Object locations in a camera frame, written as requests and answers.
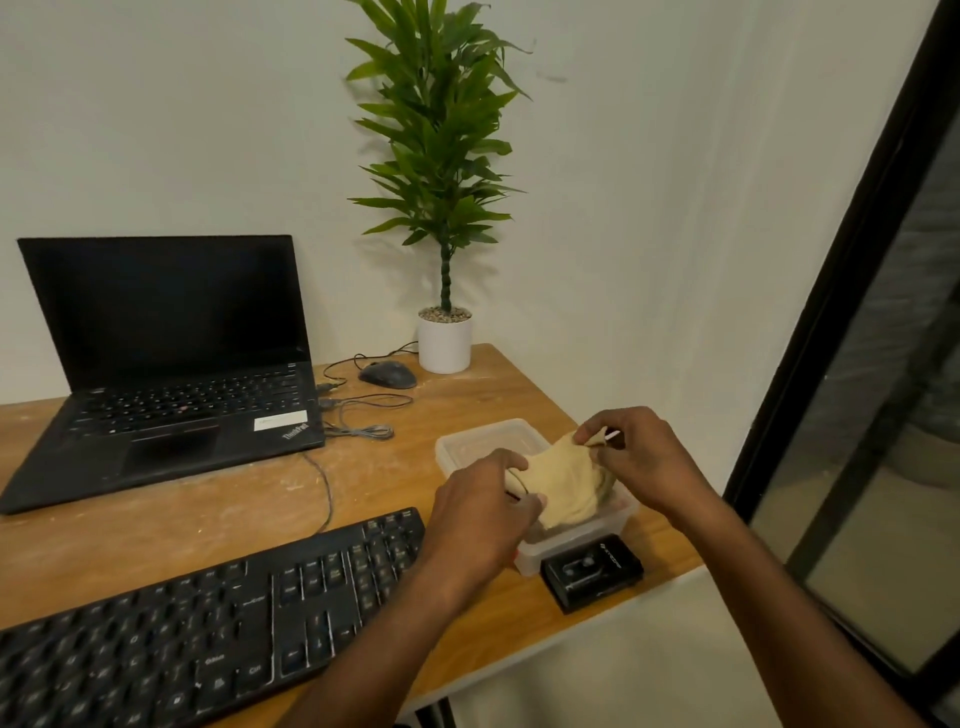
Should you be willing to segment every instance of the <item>laptop screen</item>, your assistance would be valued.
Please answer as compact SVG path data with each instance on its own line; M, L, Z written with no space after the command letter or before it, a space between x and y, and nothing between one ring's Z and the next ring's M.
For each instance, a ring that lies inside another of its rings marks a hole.
M18 242L74 391L310 359L289 235Z

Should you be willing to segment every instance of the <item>thinkpad logo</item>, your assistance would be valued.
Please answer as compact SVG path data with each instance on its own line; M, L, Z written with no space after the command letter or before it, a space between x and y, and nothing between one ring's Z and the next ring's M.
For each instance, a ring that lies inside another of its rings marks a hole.
M302 425L297 425L292 430L283 435L284 440L293 440L297 435L306 430L310 425L303 423Z

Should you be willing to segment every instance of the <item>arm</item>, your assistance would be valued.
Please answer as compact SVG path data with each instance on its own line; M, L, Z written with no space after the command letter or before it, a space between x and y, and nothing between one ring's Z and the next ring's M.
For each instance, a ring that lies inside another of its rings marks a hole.
M280 721L280 728L392 726L420 666L449 624L509 563L542 501L513 502L507 468L526 460L498 450L437 491L417 563L391 602Z
M608 410L577 442L604 425L626 448L598 449L596 459L696 547L784 728L924 725L717 496L670 425L646 407Z

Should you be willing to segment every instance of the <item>desk surface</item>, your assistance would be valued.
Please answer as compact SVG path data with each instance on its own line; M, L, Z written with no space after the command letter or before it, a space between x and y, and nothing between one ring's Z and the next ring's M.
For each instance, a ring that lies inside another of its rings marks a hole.
M429 521L444 476L434 459L441 435L514 417L553 442L575 424L489 344L473 348L458 375L417 374L412 406L358 408L351 425L388 422L389 442L338 439L313 451L329 477L330 528L406 506ZM383 390L350 377L337 396ZM316 368L318 381L321 368ZM0 483L6 483L62 400L0 406ZM326 518L324 485L298 455L157 483L143 488L0 517L0 628L136 589L314 533ZM574 624L700 565L690 543L666 519L641 508L622 534L647 569L631 590L565 617L538 577L504 570L447 630L411 698L441 689L509 658ZM272 725L299 689L231 716L221 726Z

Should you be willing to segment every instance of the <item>keyboard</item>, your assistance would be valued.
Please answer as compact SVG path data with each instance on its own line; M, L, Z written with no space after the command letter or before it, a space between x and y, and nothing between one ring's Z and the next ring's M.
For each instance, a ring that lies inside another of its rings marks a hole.
M67 431L80 437L112 435L238 412L296 410L303 407L296 367L288 364L188 384L94 392Z
M262 700L347 648L422 538L409 508L0 631L0 725L194 726Z

